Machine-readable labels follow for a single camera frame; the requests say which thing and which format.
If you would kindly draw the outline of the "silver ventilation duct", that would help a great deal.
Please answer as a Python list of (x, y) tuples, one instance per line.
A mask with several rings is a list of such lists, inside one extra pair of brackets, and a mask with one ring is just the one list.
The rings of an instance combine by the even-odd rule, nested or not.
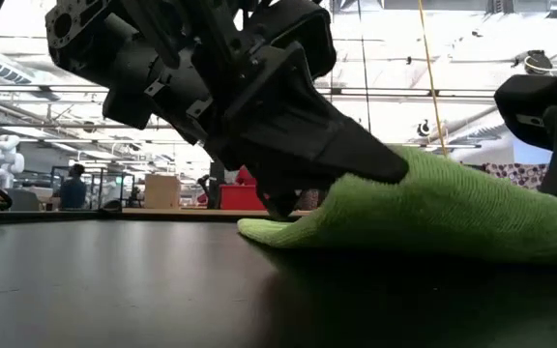
[(451, 121), (447, 125), (444, 140), (450, 143), (453, 140), (468, 136), (480, 131), (488, 131), (500, 126), (502, 118), (496, 106), (489, 106), (483, 111), (477, 112), (464, 119)]

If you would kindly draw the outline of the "red plastic bin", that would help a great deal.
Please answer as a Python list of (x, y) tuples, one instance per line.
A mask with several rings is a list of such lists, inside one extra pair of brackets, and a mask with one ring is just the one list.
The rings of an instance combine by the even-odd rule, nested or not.
[(220, 208), (236, 211), (263, 211), (263, 203), (256, 194), (255, 185), (221, 185)]

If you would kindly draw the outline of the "cardboard box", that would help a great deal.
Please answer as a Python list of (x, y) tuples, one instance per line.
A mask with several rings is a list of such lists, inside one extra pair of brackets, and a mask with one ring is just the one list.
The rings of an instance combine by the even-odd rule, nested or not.
[(178, 210), (181, 184), (175, 176), (146, 175), (144, 204), (147, 209)]

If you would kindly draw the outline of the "green microfibre towel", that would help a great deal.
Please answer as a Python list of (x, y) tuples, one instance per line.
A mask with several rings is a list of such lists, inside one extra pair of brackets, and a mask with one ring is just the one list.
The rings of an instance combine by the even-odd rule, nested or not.
[(242, 218), (239, 233), (273, 248), (379, 248), (498, 263), (557, 265), (557, 197), (415, 148), (398, 184), (346, 174), (294, 222)]

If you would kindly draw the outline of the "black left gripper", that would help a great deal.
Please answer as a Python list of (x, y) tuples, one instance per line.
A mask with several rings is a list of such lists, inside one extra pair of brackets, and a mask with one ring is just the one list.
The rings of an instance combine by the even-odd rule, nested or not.
[[(238, 70), (260, 40), (235, 28), (160, 32), (160, 116), (189, 144), (207, 142), (236, 90)], [(224, 111), (228, 145), (257, 181), (273, 218), (288, 218), (302, 192), (327, 190), (346, 173), (398, 183), (405, 159), (334, 108), (313, 87), (304, 49), (263, 46), (253, 77)]]

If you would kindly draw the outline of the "white robot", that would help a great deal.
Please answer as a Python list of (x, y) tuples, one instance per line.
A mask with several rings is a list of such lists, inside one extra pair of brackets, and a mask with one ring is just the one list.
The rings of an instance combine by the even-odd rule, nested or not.
[(11, 189), (15, 174), (24, 170), (25, 158), (17, 151), (19, 143), (17, 135), (0, 135), (0, 189)]

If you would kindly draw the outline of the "person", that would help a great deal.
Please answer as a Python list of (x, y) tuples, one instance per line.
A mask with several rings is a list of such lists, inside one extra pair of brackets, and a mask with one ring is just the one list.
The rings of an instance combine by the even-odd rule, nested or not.
[(85, 183), (81, 180), (84, 172), (85, 167), (79, 163), (70, 168), (69, 177), (59, 190), (61, 210), (77, 210), (84, 207), (87, 191)]
[(255, 186), (257, 181), (243, 165), (238, 170), (235, 183), (240, 186)]

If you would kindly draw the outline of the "black aluminium table frame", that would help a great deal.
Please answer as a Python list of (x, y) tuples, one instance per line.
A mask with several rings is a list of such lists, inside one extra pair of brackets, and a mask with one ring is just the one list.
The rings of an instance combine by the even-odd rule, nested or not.
[(122, 212), (67, 211), (67, 212), (0, 212), (0, 225), (14, 223), (69, 222), (83, 220), (148, 220), (185, 222), (236, 222), (241, 218), (274, 220), (265, 211), (223, 210), (149, 210), (125, 209)]

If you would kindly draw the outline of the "glass display cabinet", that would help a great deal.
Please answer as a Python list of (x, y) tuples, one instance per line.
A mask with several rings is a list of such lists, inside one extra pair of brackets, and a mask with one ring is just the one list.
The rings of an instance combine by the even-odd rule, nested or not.
[[(50, 183), (53, 196), (59, 198), (62, 183), (69, 177), (69, 167), (54, 166), (51, 168)], [(135, 177), (132, 174), (107, 169), (106, 167), (85, 167), (81, 176), (87, 191), (84, 207), (78, 210), (99, 209), (110, 201), (124, 202), (134, 187)]]

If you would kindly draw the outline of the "long LED light bar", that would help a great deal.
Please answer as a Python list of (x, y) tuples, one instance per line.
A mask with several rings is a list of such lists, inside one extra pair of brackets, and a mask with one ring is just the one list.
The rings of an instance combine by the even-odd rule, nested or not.
[[(317, 88), (322, 95), (328, 96), (375, 96), (375, 97), (436, 97), (442, 98), (491, 98), (495, 91), (486, 89), (392, 89), (392, 88)], [(1, 93), (77, 93), (105, 94), (107, 89), (89, 85), (0, 85)]]

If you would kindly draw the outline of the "circle patterned cloth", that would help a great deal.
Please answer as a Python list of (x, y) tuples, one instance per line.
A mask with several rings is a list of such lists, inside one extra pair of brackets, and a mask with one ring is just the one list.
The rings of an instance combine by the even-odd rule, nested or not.
[(484, 171), (496, 178), (510, 181), (525, 189), (539, 190), (548, 170), (547, 164), (486, 163)]

